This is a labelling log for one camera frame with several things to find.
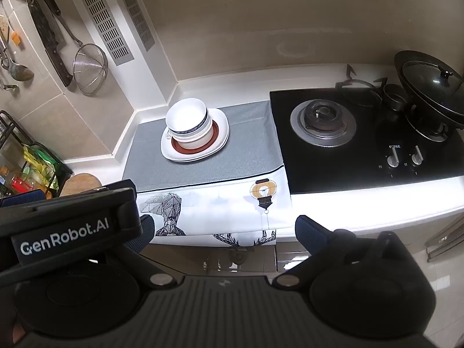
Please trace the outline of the red-brown round plate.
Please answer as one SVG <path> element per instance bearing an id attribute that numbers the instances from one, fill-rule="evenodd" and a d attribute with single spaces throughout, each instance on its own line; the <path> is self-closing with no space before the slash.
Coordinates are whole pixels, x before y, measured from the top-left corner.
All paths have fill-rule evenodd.
<path id="1" fill-rule="evenodd" d="M 181 154 L 191 155 L 203 153 L 207 149 L 211 148 L 213 145 L 217 144 L 219 140 L 219 126 L 216 121 L 212 121 L 212 127 L 207 134 L 204 136 L 190 141 L 190 142 L 180 142 L 174 137 L 171 138 L 171 145 L 177 152 Z"/>

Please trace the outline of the cream white bowl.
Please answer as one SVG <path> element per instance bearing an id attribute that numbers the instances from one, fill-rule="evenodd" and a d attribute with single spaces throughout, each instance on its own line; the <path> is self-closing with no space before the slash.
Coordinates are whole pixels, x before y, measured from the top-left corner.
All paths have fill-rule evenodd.
<path id="1" fill-rule="evenodd" d="M 190 142 L 196 140 L 209 132 L 212 127 L 212 118 L 208 115 L 203 123 L 194 129 L 189 130 L 187 133 L 179 133 L 169 130 L 172 137 L 180 142 Z"/>

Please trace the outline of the white bowl blue rim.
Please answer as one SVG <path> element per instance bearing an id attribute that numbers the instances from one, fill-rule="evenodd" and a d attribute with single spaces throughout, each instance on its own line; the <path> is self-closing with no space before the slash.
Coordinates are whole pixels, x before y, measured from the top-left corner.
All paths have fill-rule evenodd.
<path id="1" fill-rule="evenodd" d="M 208 109 L 202 100 L 186 98 L 170 107 L 165 122 L 172 132 L 189 134 L 202 127 L 207 118 Z"/>

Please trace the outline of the green yellow snack bag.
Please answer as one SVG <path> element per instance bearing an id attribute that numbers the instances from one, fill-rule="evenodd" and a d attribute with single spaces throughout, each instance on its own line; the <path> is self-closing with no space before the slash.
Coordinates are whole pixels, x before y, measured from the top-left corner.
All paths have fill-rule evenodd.
<path id="1" fill-rule="evenodd" d="M 25 161 L 22 178 L 32 188 L 40 188 L 58 191 L 58 175 L 61 167 L 58 162 L 42 151 L 31 145 L 23 146 L 23 159 Z"/>

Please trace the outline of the round wooden cutting board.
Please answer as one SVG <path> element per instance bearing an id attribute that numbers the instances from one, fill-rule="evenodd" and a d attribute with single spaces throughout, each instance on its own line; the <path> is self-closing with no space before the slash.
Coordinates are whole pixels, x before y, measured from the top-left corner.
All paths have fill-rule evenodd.
<path id="1" fill-rule="evenodd" d="M 92 174 L 82 173 L 70 177 L 64 183 L 60 197 L 84 193 L 102 186 L 102 183 Z"/>

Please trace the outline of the white printed cloth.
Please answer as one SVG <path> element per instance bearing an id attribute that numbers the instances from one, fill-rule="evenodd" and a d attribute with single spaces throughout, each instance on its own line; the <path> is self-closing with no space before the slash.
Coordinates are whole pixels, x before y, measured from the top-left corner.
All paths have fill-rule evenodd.
<path id="1" fill-rule="evenodd" d="M 152 244 L 192 247 L 274 245 L 291 225 L 283 167 L 256 177 L 140 193 L 141 215 L 154 220 Z"/>

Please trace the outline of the black gas stove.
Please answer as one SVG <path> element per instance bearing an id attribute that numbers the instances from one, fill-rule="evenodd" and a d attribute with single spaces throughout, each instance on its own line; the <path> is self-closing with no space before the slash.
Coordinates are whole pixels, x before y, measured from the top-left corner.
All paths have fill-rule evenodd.
<path id="1" fill-rule="evenodd" d="M 433 137 L 411 125 L 401 86 L 346 78 L 330 88 L 270 93 L 289 190 L 336 192 L 463 175 L 463 140 L 447 126 Z"/>

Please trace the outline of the grey dish mat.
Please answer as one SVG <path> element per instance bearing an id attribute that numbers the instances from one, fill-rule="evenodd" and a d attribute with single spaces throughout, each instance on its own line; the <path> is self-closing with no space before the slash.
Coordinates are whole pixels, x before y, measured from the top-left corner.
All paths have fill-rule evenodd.
<path id="1" fill-rule="evenodd" d="M 242 180 L 283 166 L 269 102 L 209 109 L 209 132 L 182 143 L 163 119 L 138 126 L 124 178 L 138 192 Z"/>

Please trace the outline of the metal ladle spoon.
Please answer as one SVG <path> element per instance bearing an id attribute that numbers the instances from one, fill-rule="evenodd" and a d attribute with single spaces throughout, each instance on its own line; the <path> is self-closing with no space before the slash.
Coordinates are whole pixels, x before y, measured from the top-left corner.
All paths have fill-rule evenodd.
<path id="1" fill-rule="evenodd" d="M 3 37 L 0 37 L 1 41 L 1 66 L 4 70 L 10 73 L 10 76 L 20 82 L 27 82 L 32 80 L 34 73 L 22 64 L 16 63 L 8 54 L 6 44 Z"/>

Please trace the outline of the black wok with lid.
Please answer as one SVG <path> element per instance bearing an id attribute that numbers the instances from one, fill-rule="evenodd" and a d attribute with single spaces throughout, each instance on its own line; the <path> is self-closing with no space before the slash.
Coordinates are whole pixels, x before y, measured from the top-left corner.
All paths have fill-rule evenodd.
<path id="1" fill-rule="evenodd" d="M 463 128 L 463 77 L 443 61 L 414 50 L 394 56 L 400 83 L 450 124 Z"/>

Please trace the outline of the metal vent grille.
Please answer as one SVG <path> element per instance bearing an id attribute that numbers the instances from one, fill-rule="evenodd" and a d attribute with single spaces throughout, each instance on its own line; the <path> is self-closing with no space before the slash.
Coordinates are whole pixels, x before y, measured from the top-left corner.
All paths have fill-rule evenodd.
<path id="1" fill-rule="evenodd" d="M 82 0 L 116 66 L 134 59 L 106 0 Z"/>

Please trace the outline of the black handled cleaver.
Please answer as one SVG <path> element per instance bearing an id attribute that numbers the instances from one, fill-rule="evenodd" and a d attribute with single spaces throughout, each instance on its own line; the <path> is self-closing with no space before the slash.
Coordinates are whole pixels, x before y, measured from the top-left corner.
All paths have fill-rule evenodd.
<path id="1" fill-rule="evenodd" d="M 64 61 L 58 53 L 58 41 L 56 39 L 53 29 L 49 24 L 49 21 L 47 20 L 45 14 L 42 11 L 39 1 L 27 0 L 27 4 L 34 26 L 42 41 L 44 50 L 46 51 L 46 55 L 48 56 L 55 72 L 59 76 L 64 86 L 70 86 L 73 80 L 73 76 L 68 72 L 66 66 L 64 65 Z"/>

